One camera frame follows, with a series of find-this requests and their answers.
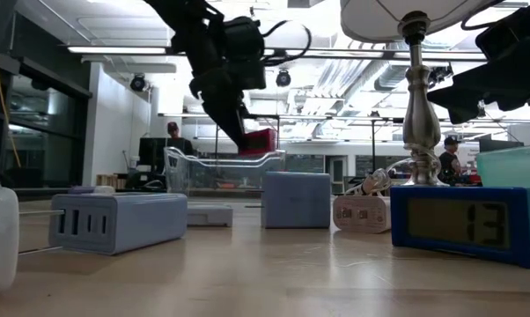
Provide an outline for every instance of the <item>wooden table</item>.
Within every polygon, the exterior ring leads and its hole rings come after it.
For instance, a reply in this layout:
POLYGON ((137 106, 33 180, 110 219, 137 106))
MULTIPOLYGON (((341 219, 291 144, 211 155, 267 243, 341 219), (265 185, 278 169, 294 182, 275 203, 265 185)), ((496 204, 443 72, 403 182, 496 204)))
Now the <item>wooden table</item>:
MULTIPOLYGON (((120 256, 21 257, 0 317, 530 316, 528 269, 394 248, 389 234, 263 231, 248 204, 231 203, 231 229, 120 256)), ((45 247, 47 219, 24 222, 22 248, 45 247)))

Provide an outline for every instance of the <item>baseball cap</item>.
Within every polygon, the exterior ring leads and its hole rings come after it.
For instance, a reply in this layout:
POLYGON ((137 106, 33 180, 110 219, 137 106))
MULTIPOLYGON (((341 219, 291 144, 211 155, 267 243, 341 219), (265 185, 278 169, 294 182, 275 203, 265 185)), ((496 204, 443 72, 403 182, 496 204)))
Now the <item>baseball cap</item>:
POLYGON ((167 123, 167 132, 176 131, 179 129, 179 126, 176 122, 167 123))
POLYGON ((457 140, 456 136, 448 136, 445 138, 445 141, 443 142, 445 145, 456 145, 459 143, 462 143, 461 141, 457 140))

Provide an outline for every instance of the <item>clear plastic bin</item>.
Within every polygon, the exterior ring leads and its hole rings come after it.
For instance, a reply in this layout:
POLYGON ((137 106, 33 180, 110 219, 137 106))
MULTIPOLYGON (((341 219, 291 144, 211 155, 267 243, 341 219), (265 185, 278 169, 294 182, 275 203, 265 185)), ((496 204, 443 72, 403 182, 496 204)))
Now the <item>clear plastic bin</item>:
POLYGON ((235 194, 260 190, 266 172, 286 169, 285 151, 243 159, 196 158, 186 156, 174 147, 164 151, 167 191, 187 196, 217 191, 235 194))
POLYGON ((530 188, 530 146, 478 154, 483 186, 530 188))

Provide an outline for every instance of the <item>lamp shade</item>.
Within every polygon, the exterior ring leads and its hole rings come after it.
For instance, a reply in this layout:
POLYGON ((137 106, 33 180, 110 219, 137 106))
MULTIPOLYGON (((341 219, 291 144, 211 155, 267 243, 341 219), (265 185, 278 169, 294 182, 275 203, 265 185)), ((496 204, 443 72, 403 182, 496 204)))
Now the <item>lamp shade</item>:
POLYGON ((412 11, 427 14, 427 34, 461 22, 472 11, 494 0, 341 0, 342 29, 351 39, 362 42, 403 40, 400 20, 412 11))

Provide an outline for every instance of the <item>silver lamp base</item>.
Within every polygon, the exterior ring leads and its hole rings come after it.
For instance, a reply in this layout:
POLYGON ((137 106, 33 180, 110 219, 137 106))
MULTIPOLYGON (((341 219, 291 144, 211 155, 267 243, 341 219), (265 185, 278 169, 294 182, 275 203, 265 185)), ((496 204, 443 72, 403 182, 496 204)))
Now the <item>silver lamp base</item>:
POLYGON ((438 179, 438 168, 433 149, 439 143, 441 130, 433 105, 427 100, 430 69, 422 64, 422 41, 430 24, 420 11, 407 14, 398 25, 398 31, 409 45, 411 66, 406 72, 409 103, 404 117, 403 140, 411 148, 412 176, 404 185, 448 186, 438 179))

